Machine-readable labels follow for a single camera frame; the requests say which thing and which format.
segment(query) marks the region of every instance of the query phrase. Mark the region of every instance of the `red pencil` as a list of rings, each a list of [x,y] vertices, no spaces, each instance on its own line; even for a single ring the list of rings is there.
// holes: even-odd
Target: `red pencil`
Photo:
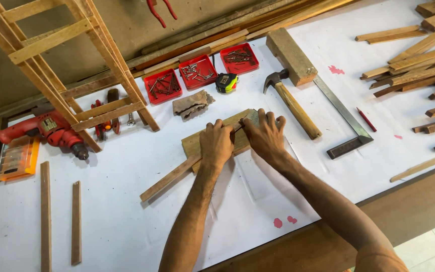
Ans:
[[[368,121],[366,115],[359,109],[357,108],[357,110],[359,111],[360,116],[362,116],[362,118],[367,122],[367,125],[369,125],[369,127],[376,132],[377,129],[374,127],[374,125],[372,125],[372,123],[370,121]]]

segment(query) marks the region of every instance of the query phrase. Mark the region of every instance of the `wooden ladder frame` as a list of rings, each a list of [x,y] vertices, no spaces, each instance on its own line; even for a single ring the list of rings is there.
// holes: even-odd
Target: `wooden ladder frame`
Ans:
[[[27,39],[16,25],[18,20],[62,4],[68,6],[77,20],[76,23],[30,39]],[[128,97],[83,111],[71,92],[66,90],[41,57],[40,53],[82,33],[88,34]],[[153,131],[159,130],[159,126],[146,108],[147,103],[139,87],[92,0],[34,0],[10,10],[5,10],[0,3],[0,47],[94,152],[101,151],[101,148],[86,129],[119,116],[137,111],[144,125],[148,124]]]

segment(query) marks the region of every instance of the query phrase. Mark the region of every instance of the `hand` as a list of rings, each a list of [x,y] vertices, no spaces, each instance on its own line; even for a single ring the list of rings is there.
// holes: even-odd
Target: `hand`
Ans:
[[[278,126],[275,124],[275,114],[272,112],[264,113],[264,109],[258,110],[260,125],[256,127],[248,118],[241,119],[241,125],[251,144],[251,148],[263,158],[273,168],[277,168],[283,157],[288,155],[283,141],[283,129],[286,119],[283,116],[276,118]]]
[[[224,126],[221,119],[215,124],[208,123],[206,131],[199,135],[201,144],[202,164],[209,164],[221,170],[224,163],[231,157],[234,150],[233,127]]]

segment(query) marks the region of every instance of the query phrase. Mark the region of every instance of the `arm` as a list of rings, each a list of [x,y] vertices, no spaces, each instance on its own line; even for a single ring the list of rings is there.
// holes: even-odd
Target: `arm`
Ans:
[[[377,244],[393,250],[387,237],[362,210],[287,153],[283,143],[285,118],[278,117],[279,124],[276,126],[272,112],[265,114],[260,109],[258,113],[259,127],[253,126],[247,119],[243,120],[246,136],[254,151],[290,181],[328,226],[355,249]]]
[[[233,153],[232,130],[218,119],[214,125],[208,123],[200,134],[201,167],[167,238],[159,271],[192,271],[201,249],[214,184]]]

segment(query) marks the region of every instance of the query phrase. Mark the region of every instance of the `wrench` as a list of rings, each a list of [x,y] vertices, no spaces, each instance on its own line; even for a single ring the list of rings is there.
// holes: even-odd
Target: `wrench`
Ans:
[[[129,120],[127,121],[127,126],[135,125],[135,120],[133,119],[133,112],[129,113]]]

